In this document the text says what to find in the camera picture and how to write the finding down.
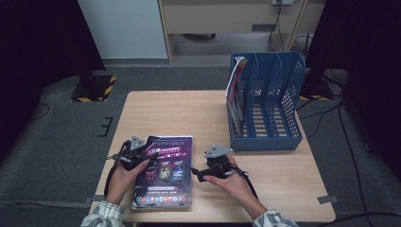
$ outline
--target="sleeve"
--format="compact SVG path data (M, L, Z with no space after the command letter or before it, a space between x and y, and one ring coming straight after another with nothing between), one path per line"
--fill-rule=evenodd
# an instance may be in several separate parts
M284 219L276 210L269 210L253 221L253 227L300 227L295 221Z
M124 209L119 205L101 201L93 214L85 217L80 227L124 227Z

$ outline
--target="gray carpet floor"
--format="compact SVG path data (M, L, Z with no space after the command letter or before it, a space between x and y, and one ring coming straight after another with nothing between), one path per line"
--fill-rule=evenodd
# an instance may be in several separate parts
M0 201L60 201L83 203L95 193L118 119L130 91L139 90L223 90L228 67L116 67L117 76L106 101L70 102L78 77L64 79L44 89L41 104L21 133L11 155L0 169ZM326 111L341 101L313 101L299 116ZM365 151L352 116L341 116L356 157L362 192L368 212L401 214L401 183L379 154ZM113 119L105 137L102 125ZM337 218L364 212L357 173L342 132L338 109L302 120L324 185ZM56 208L37 205L0 206L0 226L79 226L89 208ZM401 226L401 218L371 215L374 226ZM318 223L300 223L318 226ZM188 226L164 224L143 226ZM366 218L352 218L329 226L369 226Z

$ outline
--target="book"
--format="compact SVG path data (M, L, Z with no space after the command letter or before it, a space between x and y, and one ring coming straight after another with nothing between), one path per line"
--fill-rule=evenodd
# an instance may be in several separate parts
M238 56L234 57L235 67L230 76L230 81L226 89L227 104L234 121L234 132L238 137L243 136L244 131L244 95L242 90L241 74L247 63L247 59Z
M192 136L150 136L145 153L156 162L136 178L132 209L187 207L192 203Z

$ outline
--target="blue file holder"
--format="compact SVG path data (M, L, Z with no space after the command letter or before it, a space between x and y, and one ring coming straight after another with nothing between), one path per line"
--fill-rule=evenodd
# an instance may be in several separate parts
M245 99L244 130L235 134L227 105L231 148L234 151L295 150L303 136L295 118L296 104L305 75L298 52L234 53L248 61L241 74Z

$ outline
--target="white wall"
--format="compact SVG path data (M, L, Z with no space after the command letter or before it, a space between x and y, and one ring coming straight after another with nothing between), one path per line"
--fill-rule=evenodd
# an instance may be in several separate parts
M78 0L102 59L167 59L157 0Z

